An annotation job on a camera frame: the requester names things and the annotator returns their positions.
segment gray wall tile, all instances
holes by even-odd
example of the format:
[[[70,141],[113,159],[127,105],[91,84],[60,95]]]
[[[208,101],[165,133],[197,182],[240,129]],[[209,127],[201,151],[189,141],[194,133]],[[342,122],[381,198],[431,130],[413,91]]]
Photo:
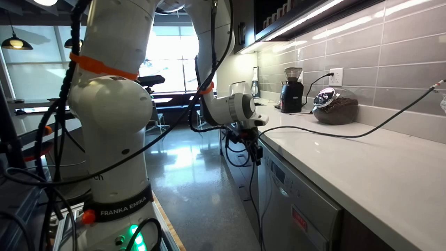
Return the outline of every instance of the gray wall tile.
[[[409,65],[421,62],[445,62],[446,42],[442,42],[444,35],[406,41],[382,46],[381,66]]]
[[[384,44],[446,32],[446,5],[386,23]]]
[[[304,72],[322,72],[326,69],[325,66],[325,58],[317,58],[311,60],[303,60],[299,66],[304,69]]]
[[[382,24],[329,39],[326,42],[326,55],[378,46],[382,37]]]
[[[368,69],[345,69],[343,85],[354,87],[375,87],[377,83],[377,67]]]
[[[268,85],[265,90],[279,95],[286,80],[283,70],[303,67],[306,95],[314,80],[329,69],[343,67],[343,88],[354,92],[360,104],[405,108],[446,77],[446,2],[431,0],[395,12],[393,7],[403,3],[407,0],[386,0],[293,39],[307,41],[303,46],[292,46],[282,53],[260,53],[261,85]],[[393,13],[375,16],[385,9]],[[364,17],[371,21],[325,39],[314,39]],[[328,79],[321,80],[310,97],[326,87]],[[445,115],[439,108],[441,99],[439,94],[431,94],[412,111]]]
[[[417,98],[420,98],[427,90],[389,90],[377,88],[377,97],[374,106],[384,106],[392,109],[403,109]],[[420,104],[413,106],[410,111],[432,115],[445,115],[441,109],[442,95],[430,94]]]
[[[379,69],[378,87],[428,88],[446,77],[446,63]]]
[[[314,58],[322,58],[325,56],[325,42],[311,44],[310,46],[301,48],[299,55],[300,60],[314,59]]]
[[[407,0],[386,0],[386,9],[395,10],[395,7],[402,6],[405,3],[407,3]],[[442,6],[442,5],[445,5],[445,0],[414,2],[414,3],[420,3],[420,5],[412,6],[409,9],[403,9],[396,13],[392,12],[392,14],[386,16],[386,21],[392,21],[392,20],[402,19],[402,17],[406,17],[406,16],[410,16],[410,14],[414,14],[418,12],[424,12],[424,10],[428,10],[432,7]]]
[[[333,24],[326,26],[326,30],[333,30],[333,28],[342,27],[345,24],[353,23],[356,20],[364,19],[364,17],[372,17],[372,20],[370,23],[363,24],[361,27],[356,27],[353,30],[347,30],[343,34],[349,34],[349,32],[354,32],[357,30],[364,30],[367,27],[382,24],[384,23],[384,17],[374,19],[374,14],[379,13],[379,12],[382,12],[385,9],[386,9],[386,2],[375,5],[375,6],[371,6],[370,9],[366,9],[366,10],[360,12],[360,13],[354,13],[353,16],[349,16],[349,17],[346,17],[343,20],[339,20],[339,21],[336,21]]]
[[[375,67],[378,65],[379,48],[368,48],[349,53],[331,55],[326,58],[328,69]]]
[[[375,88],[345,87],[356,95],[360,104],[374,105]]]

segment chair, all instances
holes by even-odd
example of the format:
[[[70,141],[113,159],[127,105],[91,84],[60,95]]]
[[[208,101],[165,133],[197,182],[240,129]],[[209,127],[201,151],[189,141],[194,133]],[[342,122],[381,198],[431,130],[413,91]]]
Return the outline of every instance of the chair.
[[[163,131],[170,129],[170,125],[165,123],[165,113],[158,113],[156,112],[156,122],[155,122],[156,127],[159,129],[159,133],[162,134]]]
[[[159,113],[156,109],[156,104],[152,102],[152,118],[147,126],[147,131],[152,131],[158,129],[159,133],[162,134],[163,131],[166,131],[168,129],[170,129],[170,125],[166,125],[165,122],[165,113]]]

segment ceiling light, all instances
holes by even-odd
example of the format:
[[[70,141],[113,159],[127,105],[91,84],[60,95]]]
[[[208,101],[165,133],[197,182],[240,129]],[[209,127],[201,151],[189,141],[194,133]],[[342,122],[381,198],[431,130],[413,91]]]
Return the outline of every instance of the ceiling light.
[[[32,51],[32,46],[27,41],[20,39],[16,35],[16,31],[14,31],[14,27],[12,24],[12,20],[10,20],[10,26],[12,26],[13,37],[6,39],[6,41],[3,41],[2,48],[10,49],[10,51]]]
[[[34,2],[41,6],[55,6],[57,3],[57,0],[34,0]]]
[[[67,49],[73,48],[73,39],[71,38],[66,41],[64,48],[67,48]]]
[[[318,9],[315,9],[314,12],[308,13],[307,16],[303,16],[301,19],[294,20],[293,23],[285,26],[283,28],[278,30],[276,32],[274,32],[272,35],[267,37],[264,41],[272,41],[280,35],[283,35],[285,32],[307,23],[308,20],[325,13],[326,10],[338,6],[339,3],[342,3],[343,0],[332,0],[328,2],[326,5],[320,6]]]

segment floor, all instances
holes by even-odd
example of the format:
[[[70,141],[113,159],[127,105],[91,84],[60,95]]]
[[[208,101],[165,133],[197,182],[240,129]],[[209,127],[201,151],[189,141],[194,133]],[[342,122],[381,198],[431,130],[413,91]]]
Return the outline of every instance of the floor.
[[[218,131],[175,130],[147,152],[147,161],[152,189],[187,250],[260,250],[223,168]]]

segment robotic arm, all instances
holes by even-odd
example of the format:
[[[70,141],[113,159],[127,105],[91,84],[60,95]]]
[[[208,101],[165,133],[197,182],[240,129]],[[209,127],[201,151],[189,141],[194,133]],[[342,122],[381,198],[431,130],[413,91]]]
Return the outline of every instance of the robotic arm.
[[[211,84],[223,60],[230,31],[226,0],[92,0],[87,35],[80,56],[71,56],[77,69],[69,102],[84,131],[87,164],[101,172],[141,150],[152,102],[136,80],[145,59],[155,12],[184,9],[200,41],[197,73],[202,90],[205,119],[214,126],[240,123],[255,129],[267,122],[255,113],[251,97],[236,94],[214,98]],[[81,218],[80,250],[120,250],[144,219],[156,219],[144,155],[91,180],[92,197]],[[158,243],[158,228],[144,228],[136,250],[151,250]]]

